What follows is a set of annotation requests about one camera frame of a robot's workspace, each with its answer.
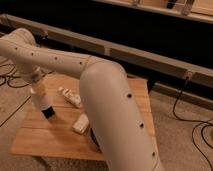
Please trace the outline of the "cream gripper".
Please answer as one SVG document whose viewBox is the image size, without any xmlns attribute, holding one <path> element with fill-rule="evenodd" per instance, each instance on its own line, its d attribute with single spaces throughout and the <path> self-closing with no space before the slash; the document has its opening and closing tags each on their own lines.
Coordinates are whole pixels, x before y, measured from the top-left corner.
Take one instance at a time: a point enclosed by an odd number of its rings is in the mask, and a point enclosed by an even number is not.
<svg viewBox="0 0 213 171">
<path fill-rule="evenodd" d="M 43 79 L 37 79 L 37 80 L 33 80 L 31 83 L 31 89 L 30 91 L 33 94 L 37 94 L 39 96 L 44 96 L 46 94 L 46 89 L 45 89 L 45 84 L 43 82 Z"/>
</svg>

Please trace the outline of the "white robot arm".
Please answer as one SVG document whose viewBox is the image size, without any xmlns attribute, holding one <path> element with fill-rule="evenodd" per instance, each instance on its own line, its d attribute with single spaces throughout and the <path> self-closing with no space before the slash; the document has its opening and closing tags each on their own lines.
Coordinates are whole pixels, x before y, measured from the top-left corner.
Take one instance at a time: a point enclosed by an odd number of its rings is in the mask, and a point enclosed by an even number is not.
<svg viewBox="0 0 213 171">
<path fill-rule="evenodd" d="M 93 55 L 39 47 L 30 31 L 0 37 L 0 55 L 43 96 L 42 67 L 75 77 L 90 125 L 110 171 L 164 171 L 124 68 Z"/>
</svg>

